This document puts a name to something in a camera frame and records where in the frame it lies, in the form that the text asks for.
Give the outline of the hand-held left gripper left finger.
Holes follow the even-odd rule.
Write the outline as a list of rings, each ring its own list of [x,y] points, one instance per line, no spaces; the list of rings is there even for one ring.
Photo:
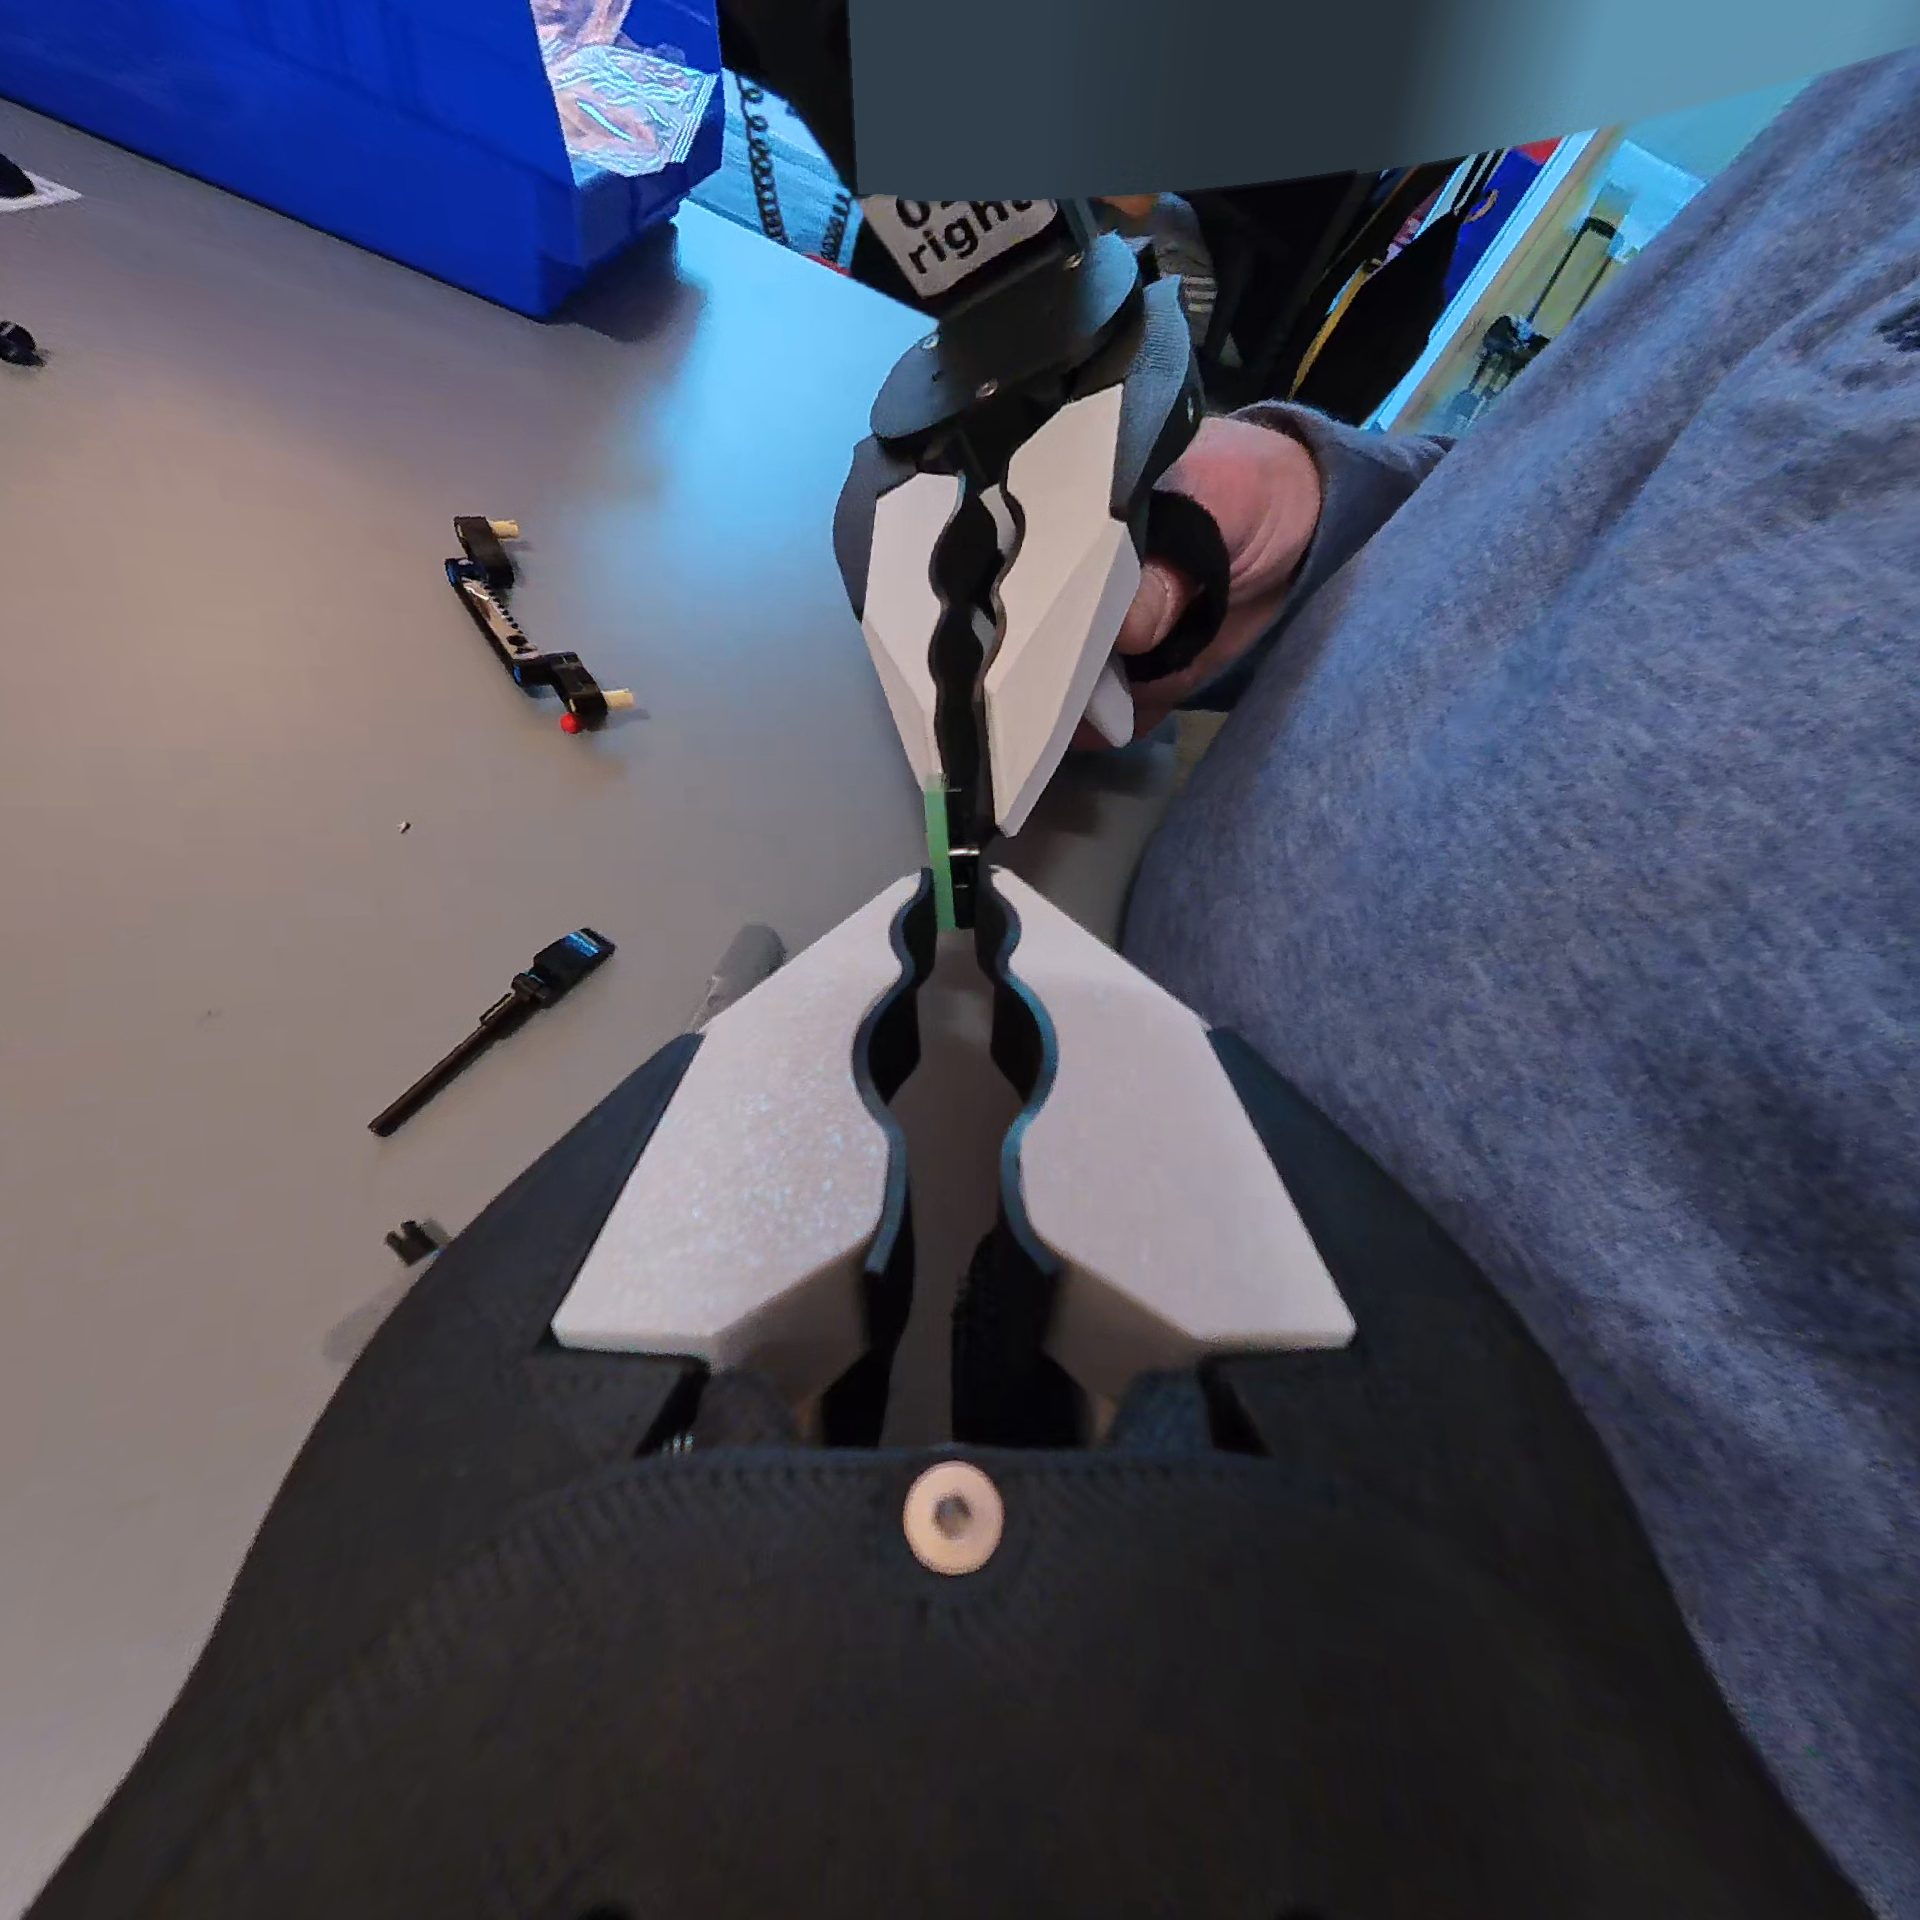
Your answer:
[[[901,878],[711,1013],[579,1278],[560,1349],[699,1362],[887,1362],[907,1283],[899,1128],[859,1043],[911,981]]]

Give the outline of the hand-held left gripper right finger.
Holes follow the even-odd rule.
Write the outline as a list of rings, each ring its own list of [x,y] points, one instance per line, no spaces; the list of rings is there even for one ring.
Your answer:
[[[1137,1381],[1357,1335],[1207,1022],[1024,878],[1011,978],[1057,1068],[1019,1148],[1026,1221],[1063,1263],[1050,1352],[1073,1381]]]

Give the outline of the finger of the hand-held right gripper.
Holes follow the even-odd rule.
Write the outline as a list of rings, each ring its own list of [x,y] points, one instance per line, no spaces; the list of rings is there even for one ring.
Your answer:
[[[933,645],[943,599],[934,549],[963,496],[963,481],[921,472],[879,496],[864,593],[864,638],[919,786],[943,775]]]
[[[1020,543],[997,585],[1000,638],[980,685],[1007,836],[1066,758],[1140,588],[1131,528],[1113,511],[1120,406],[1120,393],[1073,401],[1009,459]]]

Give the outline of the black green lego piece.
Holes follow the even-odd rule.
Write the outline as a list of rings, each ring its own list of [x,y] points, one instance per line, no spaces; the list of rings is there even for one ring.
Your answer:
[[[934,922],[943,933],[973,932],[980,888],[980,848],[963,842],[963,803],[943,776],[923,783],[923,822]]]

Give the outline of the black lego axle with connector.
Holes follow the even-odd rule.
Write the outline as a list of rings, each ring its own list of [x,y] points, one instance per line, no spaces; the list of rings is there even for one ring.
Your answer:
[[[474,1029],[401,1091],[396,1102],[370,1119],[370,1132],[377,1139],[397,1133],[486,1052],[520,1032],[537,1011],[570,996],[613,953],[614,943],[590,925],[544,946],[531,962],[511,978],[510,988],[477,1016]]]

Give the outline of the grey curved lego panel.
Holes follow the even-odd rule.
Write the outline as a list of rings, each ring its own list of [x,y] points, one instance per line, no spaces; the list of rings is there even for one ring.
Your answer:
[[[786,943],[771,925],[750,922],[744,925],[729,949],[720,953],[716,972],[709,975],[703,1001],[699,1001],[686,1032],[700,1035],[711,1021],[717,1021],[729,1005],[754,992],[786,962]]]

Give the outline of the black lego rack assembly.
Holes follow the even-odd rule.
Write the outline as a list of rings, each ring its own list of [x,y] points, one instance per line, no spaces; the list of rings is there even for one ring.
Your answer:
[[[567,733],[601,731],[614,715],[639,709],[633,688],[601,685],[576,651],[537,645],[516,618],[519,565],[510,545],[520,539],[519,521],[460,513],[451,528],[460,553],[443,562],[447,579],[523,693],[551,693]]]

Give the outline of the person's right hand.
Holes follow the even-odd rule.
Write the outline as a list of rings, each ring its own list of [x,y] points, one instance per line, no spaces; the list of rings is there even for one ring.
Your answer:
[[[1230,556],[1230,599],[1211,642],[1180,672],[1137,683],[1134,741],[1223,692],[1276,625],[1327,501],[1310,449],[1256,421],[1211,418],[1159,482],[1211,513]]]

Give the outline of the black bag with yellow trim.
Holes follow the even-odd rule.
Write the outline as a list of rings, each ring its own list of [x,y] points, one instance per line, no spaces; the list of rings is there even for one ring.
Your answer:
[[[1391,368],[1407,315],[1439,316],[1450,266],[1439,248],[1493,205],[1521,148],[1384,171],[1196,189],[1214,299],[1199,343],[1210,406],[1346,398]]]

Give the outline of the clear plastic bags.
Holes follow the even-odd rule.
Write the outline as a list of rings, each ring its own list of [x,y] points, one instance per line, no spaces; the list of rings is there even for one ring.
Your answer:
[[[531,2],[576,185],[650,179],[686,163],[716,71],[641,26],[641,2]]]

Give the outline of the blue plastic bin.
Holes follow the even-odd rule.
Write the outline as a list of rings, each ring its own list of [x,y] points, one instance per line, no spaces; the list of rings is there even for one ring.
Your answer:
[[[720,76],[716,2],[641,26]],[[3,98],[526,316],[667,225],[724,158],[576,185],[529,2],[6,2]]]

